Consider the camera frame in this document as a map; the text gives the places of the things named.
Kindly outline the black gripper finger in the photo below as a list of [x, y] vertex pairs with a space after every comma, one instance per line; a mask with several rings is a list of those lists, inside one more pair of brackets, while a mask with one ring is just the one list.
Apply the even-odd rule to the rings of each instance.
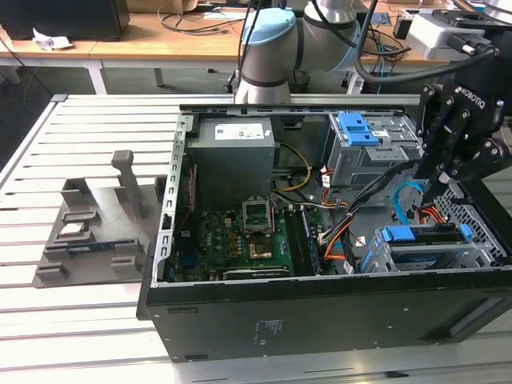
[[423, 154], [415, 171], [414, 178], [426, 180], [423, 202], [431, 202], [445, 187], [438, 180], [445, 167], [446, 154], [452, 151], [453, 138], [458, 141], [458, 132], [446, 129], [449, 118], [456, 107], [456, 82], [445, 82], [442, 85], [424, 85], [419, 103], [419, 117], [416, 126], [416, 135], [422, 140]]
[[468, 160], [456, 158], [430, 182], [430, 201], [442, 196], [452, 184], [473, 186], [484, 178], [511, 167], [511, 146], [500, 138], [488, 138]]

